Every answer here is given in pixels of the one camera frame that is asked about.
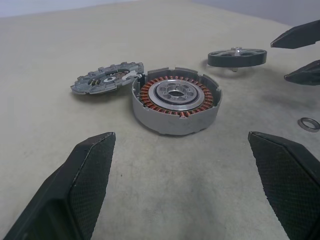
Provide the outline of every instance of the electric motor stator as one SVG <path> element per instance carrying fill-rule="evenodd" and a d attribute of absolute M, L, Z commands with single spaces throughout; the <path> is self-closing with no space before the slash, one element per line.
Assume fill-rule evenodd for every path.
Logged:
<path fill-rule="evenodd" d="M 221 100 L 212 78 L 186 68 L 151 70 L 132 84 L 136 118 L 160 134 L 187 135 L 209 127 Z"/>

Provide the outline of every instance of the bolt hole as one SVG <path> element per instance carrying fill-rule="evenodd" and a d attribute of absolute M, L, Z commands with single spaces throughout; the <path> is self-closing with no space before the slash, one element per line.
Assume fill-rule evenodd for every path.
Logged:
<path fill-rule="evenodd" d="M 168 92 L 168 94 L 170 94 L 171 96 L 174 96 L 174 97 L 181 97 L 181 96 L 185 95 L 183 92 L 176 91 L 176 90 L 172 90 L 172 91 Z"/>

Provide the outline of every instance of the gray wall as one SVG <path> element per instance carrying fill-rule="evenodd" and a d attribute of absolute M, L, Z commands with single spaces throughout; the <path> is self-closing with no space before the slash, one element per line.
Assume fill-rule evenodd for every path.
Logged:
<path fill-rule="evenodd" d="M 194 0 L 197 3 L 297 26 L 320 19 L 320 0 Z"/>
<path fill-rule="evenodd" d="M 0 0 L 0 18 L 134 0 Z"/>

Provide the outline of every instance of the disassembled motor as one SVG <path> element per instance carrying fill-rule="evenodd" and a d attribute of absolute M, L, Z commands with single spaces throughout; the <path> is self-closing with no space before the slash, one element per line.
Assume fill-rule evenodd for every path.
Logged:
<path fill-rule="evenodd" d="M 142 62 L 123 62 L 119 65 L 100 67 L 86 76 L 79 76 L 71 89 L 75 94 L 102 94 L 132 83 L 135 79 L 141 78 L 143 73 Z"/>
<path fill-rule="evenodd" d="M 160 134 L 187 135 L 209 127 L 221 100 L 213 79 L 181 67 L 148 71 L 132 84 L 136 118 Z"/>
<path fill-rule="evenodd" d="M 230 50 L 213 51 L 208 54 L 208 65 L 219 68 L 238 68 L 258 66 L 266 63 L 267 51 L 262 49 L 243 49 L 232 47 Z"/>

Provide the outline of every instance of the metal motor housing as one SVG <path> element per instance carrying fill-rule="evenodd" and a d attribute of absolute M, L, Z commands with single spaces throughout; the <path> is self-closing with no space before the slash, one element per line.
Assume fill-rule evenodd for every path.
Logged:
<path fill-rule="evenodd" d="M 163 76 L 189 78 L 204 85 L 213 96 L 212 107 L 188 116 L 168 114 L 147 107 L 141 101 L 141 88 L 149 81 Z M 207 75 L 199 75 L 197 71 L 187 68 L 176 67 L 175 69 L 169 69 L 167 67 L 151 70 L 147 72 L 146 76 L 136 79 L 132 84 L 132 103 L 135 117 L 142 124 L 160 134 L 187 135 L 206 129 L 216 119 L 221 100 L 222 91 L 216 81 Z"/>

